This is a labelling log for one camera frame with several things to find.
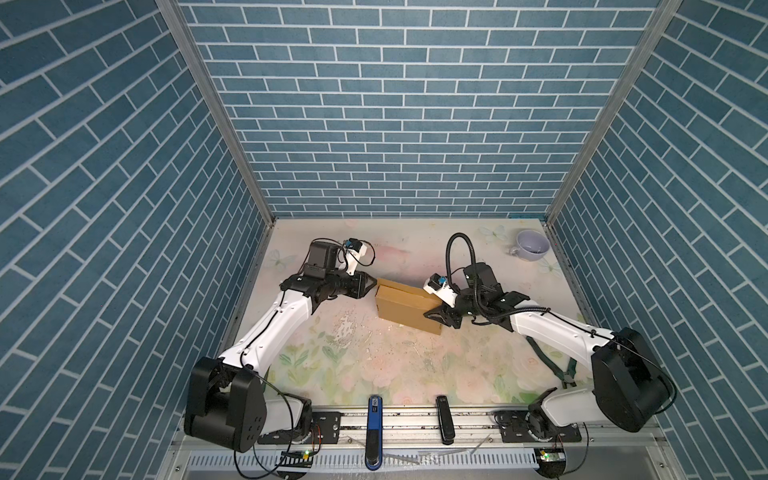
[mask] floral tablecloth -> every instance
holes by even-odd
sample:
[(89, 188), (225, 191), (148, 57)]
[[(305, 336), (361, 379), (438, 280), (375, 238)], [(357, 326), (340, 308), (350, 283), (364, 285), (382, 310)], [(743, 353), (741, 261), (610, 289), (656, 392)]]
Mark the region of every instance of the floral tablecloth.
[[(445, 244), (453, 233), (464, 232), (475, 245), (477, 260), (493, 268), (505, 290), (580, 319), (552, 252), (533, 263), (508, 255), (516, 233), (525, 229), (543, 231), (537, 220), (278, 220), (240, 335), (270, 307), (278, 285), (299, 269), (316, 237), (368, 240), (376, 248), (376, 261), (361, 268), (421, 286), (432, 273), (444, 273)], [(457, 240), (452, 268), (467, 264), (467, 248)], [(461, 275), (455, 278), (461, 286)], [(568, 358), (540, 345), (565, 370)], [(578, 382), (585, 373), (577, 369)], [(430, 404), (437, 395), (447, 395), (454, 405), (530, 402), (560, 384), (523, 336), (468, 320), (458, 330), (444, 327), (440, 336), (401, 326), (377, 316), (375, 290), (361, 300), (340, 296), (322, 303), (273, 362), (269, 380), (285, 392), (329, 406), (365, 405), (374, 393), (390, 405)]]

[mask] white cup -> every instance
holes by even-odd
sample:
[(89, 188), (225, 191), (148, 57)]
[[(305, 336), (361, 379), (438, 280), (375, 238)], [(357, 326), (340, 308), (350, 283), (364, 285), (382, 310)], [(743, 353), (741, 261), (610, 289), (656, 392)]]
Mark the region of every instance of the white cup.
[(528, 262), (540, 260), (549, 251), (549, 240), (536, 230), (523, 230), (518, 233), (517, 245), (509, 249), (509, 254)]

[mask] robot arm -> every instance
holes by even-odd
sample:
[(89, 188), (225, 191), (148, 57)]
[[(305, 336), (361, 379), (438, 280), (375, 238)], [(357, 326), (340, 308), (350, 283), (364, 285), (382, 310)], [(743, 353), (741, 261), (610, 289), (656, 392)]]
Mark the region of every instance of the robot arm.
[[(336, 268), (340, 250), (345, 264)], [(266, 401), (262, 381), (293, 332), (321, 302), (338, 295), (363, 298), (376, 285), (375, 278), (357, 271), (366, 251), (365, 242), (354, 238), (340, 245), (313, 241), (301, 271), (280, 284), (282, 293), (248, 333), (217, 359), (204, 357), (192, 369), (184, 432), (238, 452), (262, 434), (305, 435), (311, 401), (287, 394), (285, 400)]]
[(495, 324), (547, 343), (585, 366), (594, 379), (594, 385), (550, 389), (529, 406), (529, 426), (537, 437), (550, 438), (558, 427), (580, 422), (610, 421), (637, 432), (676, 392), (640, 333), (585, 325), (539, 306), (522, 293), (504, 292), (491, 267), (475, 262), (474, 247), (462, 233), (451, 237), (446, 249), (449, 274), (455, 238), (463, 238), (470, 250), (471, 264), (463, 269), (468, 288), (460, 290), (448, 277), (435, 273), (424, 290), (444, 303), (424, 316), (456, 329), (463, 316), (484, 316), (488, 322), (476, 324)]

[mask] brown cardboard box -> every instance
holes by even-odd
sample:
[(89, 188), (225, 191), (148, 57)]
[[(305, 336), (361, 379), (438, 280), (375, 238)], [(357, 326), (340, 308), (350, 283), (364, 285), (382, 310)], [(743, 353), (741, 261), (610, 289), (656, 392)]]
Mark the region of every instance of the brown cardboard box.
[(442, 303), (437, 296), (415, 286), (379, 280), (376, 306), (379, 317), (415, 329), (440, 335), (442, 324), (424, 317), (424, 312)]

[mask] mounting plate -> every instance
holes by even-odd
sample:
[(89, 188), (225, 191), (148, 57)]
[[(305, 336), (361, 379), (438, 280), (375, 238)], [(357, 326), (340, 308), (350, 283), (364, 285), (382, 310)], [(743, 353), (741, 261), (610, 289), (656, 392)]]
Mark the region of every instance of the mounting plate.
[[(534, 437), (528, 428), (528, 420), (525, 419), (528, 415), (528, 410), (498, 410), (494, 413), (498, 414), (501, 412), (510, 415), (509, 422), (499, 426), (502, 431), (502, 442), (542, 442), (542, 440)], [(558, 431), (560, 433), (560, 440), (563, 443), (578, 443), (581, 441), (581, 433), (578, 427), (561, 427)]]
[[(320, 435), (323, 437), (323, 443), (326, 445), (335, 445), (339, 443), (339, 427), (341, 422), (341, 412), (312, 412), (312, 427), (319, 425)], [(270, 433), (259, 437), (259, 445), (288, 445), (288, 436), (281, 435), (282, 432)], [(308, 435), (301, 441), (293, 440), (294, 445), (304, 445), (312, 443), (312, 435)]]

